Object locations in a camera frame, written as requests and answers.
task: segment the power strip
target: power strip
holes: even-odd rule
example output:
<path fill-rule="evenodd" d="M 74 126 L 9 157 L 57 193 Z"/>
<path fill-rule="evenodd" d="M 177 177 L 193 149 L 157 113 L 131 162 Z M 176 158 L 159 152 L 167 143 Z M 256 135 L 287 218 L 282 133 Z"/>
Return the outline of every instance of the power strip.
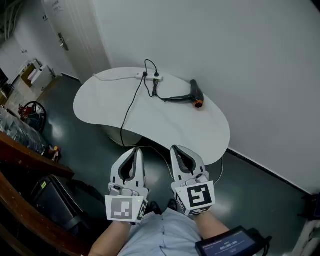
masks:
<path fill-rule="evenodd" d="M 141 80 L 143 76 L 144 76 L 144 72 L 139 72 L 138 74 L 136 74 L 135 78 L 138 80 Z M 155 76 L 155 74 L 148 73 L 148 75 L 145 77 L 145 80 L 153 81 L 154 79 L 157 79 L 159 80 L 159 82 L 161 82 L 163 78 L 164 77 L 162 75 Z"/>

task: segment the floor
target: floor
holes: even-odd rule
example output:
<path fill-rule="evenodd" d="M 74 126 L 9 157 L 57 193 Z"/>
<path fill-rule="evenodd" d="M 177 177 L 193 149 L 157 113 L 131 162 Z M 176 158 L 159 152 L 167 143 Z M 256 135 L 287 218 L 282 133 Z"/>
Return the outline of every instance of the floor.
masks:
<path fill-rule="evenodd" d="M 112 142 L 100 126 L 77 119 L 73 102 L 80 87 L 78 81 L 62 77 L 41 97 L 40 103 L 48 115 L 44 136 L 53 146 L 61 147 L 60 162 L 75 172 L 75 179 L 107 195 L 111 167 L 124 149 Z M 153 146 L 169 159 L 167 149 L 148 139 L 142 139 L 139 145 Z M 173 197 L 169 189 L 172 178 L 153 149 L 142 151 L 146 186 L 151 188 L 148 200 L 158 202 L 164 210 Z M 263 236 L 272 236 L 270 256 L 291 252 L 305 224 L 297 217 L 304 207 L 304 194 L 229 153 L 223 156 L 223 164 L 223 175 L 214 188 L 213 214 L 230 229 L 240 225 L 246 229 L 254 227 Z M 221 162 L 207 166 L 206 170 L 215 181 Z"/>

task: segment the display screen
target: display screen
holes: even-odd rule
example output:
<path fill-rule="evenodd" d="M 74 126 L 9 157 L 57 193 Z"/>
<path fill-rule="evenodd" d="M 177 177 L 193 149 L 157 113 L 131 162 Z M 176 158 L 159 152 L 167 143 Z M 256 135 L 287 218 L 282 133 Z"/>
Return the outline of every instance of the display screen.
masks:
<path fill-rule="evenodd" d="M 246 233 L 239 231 L 202 248 L 207 256 L 236 256 L 254 244 L 255 242 Z"/>

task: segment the white table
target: white table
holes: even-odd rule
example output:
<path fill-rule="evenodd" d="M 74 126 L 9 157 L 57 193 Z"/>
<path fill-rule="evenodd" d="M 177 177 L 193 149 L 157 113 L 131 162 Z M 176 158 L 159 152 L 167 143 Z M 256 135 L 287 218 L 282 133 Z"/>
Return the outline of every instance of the white table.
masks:
<path fill-rule="evenodd" d="M 104 79 L 132 77 L 144 68 L 122 67 L 103 71 L 97 76 Z M 161 72 L 163 81 L 157 93 L 162 98 L 187 95 L 190 84 Z M 80 88 L 74 99 L 75 115 L 85 123 L 121 128 L 140 80 L 136 78 L 101 81 L 91 77 Z M 147 81 L 150 92 L 153 82 Z M 196 109 L 192 103 L 163 102 L 149 97 L 142 82 L 128 113 L 124 130 L 144 136 L 167 149 L 172 145 L 186 147 L 199 154 L 205 165 L 218 161 L 230 141 L 230 128 L 222 111 L 204 96 L 204 105 Z"/>

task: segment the electronic device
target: electronic device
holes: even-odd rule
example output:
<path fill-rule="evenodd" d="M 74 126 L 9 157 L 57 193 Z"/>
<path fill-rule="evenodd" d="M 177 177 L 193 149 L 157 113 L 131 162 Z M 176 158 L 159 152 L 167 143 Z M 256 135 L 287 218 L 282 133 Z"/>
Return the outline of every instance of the electronic device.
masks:
<path fill-rule="evenodd" d="M 178 145 L 170 149 L 174 182 L 174 198 L 186 216 L 208 211 L 216 203 L 214 182 L 202 158 L 192 150 Z"/>
<path fill-rule="evenodd" d="M 155 76 L 154 74 L 150 74 L 148 73 L 147 75 L 145 75 L 145 72 L 138 72 L 136 75 L 135 75 L 135 78 L 138 79 L 138 80 L 141 80 L 142 78 L 145 77 L 145 80 L 148 80 L 148 81 L 153 81 L 154 79 L 158 80 L 159 82 L 161 82 L 163 80 L 163 76 L 162 75 L 158 75 L 158 76 Z"/>
<path fill-rule="evenodd" d="M 170 97 L 170 98 L 162 98 L 164 102 L 186 102 L 186 101 L 191 101 L 193 102 L 193 105 L 199 109 L 202 108 L 204 105 L 204 94 L 200 90 L 196 80 L 191 80 L 190 81 L 191 89 L 190 93 L 188 95 L 184 96 L 176 96 L 176 97 Z"/>
<path fill-rule="evenodd" d="M 144 156 L 135 147 L 124 153 L 111 168 L 109 195 L 105 196 L 109 221 L 139 223 L 148 205 Z"/>
<path fill-rule="evenodd" d="M 263 255 L 269 251 L 272 237 L 264 239 L 252 228 L 245 230 L 238 226 L 226 233 L 195 243 L 200 256 L 253 256 L 264 249 Z"/>

